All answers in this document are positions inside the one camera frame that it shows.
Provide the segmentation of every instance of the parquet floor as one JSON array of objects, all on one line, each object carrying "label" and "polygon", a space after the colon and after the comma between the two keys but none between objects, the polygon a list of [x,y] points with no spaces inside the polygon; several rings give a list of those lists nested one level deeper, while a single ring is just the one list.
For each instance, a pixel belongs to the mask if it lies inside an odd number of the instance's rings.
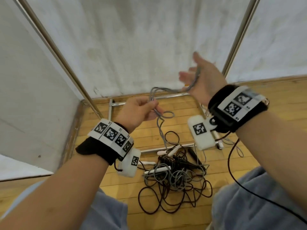
[{"label": "parquet floor", "polygon": [[[297,127],[307,130],[307,80],[286,81],[271,83],[266,85],[254,85],[254,90],[265,95],[270,100],[270,111],[276,113],[282,119],[290,121]],[[166,119],[163,124],[163,132],[175,131],[180,137],[180,143],[192,143],[193,137],[187,126],[187,119],[190,116],[201,113],[197,103],[190,96],[162,99],[160,105],[165,110],[175,113],[173,119]],[[108,116],[108,103],[98,104],[99,109],[105,117]],[[112,119],[116,117],[121,107],[113,108]],[[87,138],[87,133],[96,125],[98,119],[93,111],[88,108],[85,111],[81,129],[78,134],[75,146],[82,143]],[[159,136],[156,122],[149,121],[142,123],[132,134],[134,146],[140,150],[163,147],[163,141]],[[235,141],[236,135],[231,134],[230,139]],[[168,140],[176,141],[174,134],[168,135]],[[212,183],[213,193],[216,193],[222,186],[233,182],[228,173],[227,158],[231,146],[224,145],[223,150],[211,148],[205,151],[207,161],[210,165],[206,179]],[[246,172],[259,166],[247,148],[240,142],[238,146],[244,152],[245,157],[240,158],[236,153],[232,154],[230,161],[231,170],[236,178],[241,177]],[[205,157],[198,152],[200,160],[203,162]],[[157,161],[155,153],[142,155],[143,161]],[[138,203],[138,193],[144,187],[142,171],[137,170],[134,178],[120,177],[117,175],[113,166],[110,166],[100,187],[103,191],[128,204],[128,226],[134,229],[204,229],[211,222],[212,198],[201,197],[197,207],[193,208],[190,204],[183,204],[175,214],[167,214],[162,210],[154,215],[145,214]],[[9,207],[11,202],[22,190],[37,181],[37,178],[26,179],[12,182],[0,182],[0,215]],[[169,200],[172,203],[180,201],[181,193],[171,193]],[[158,202],[150,190],[142,193],[141,202],[146,210],[152,211]]]}]

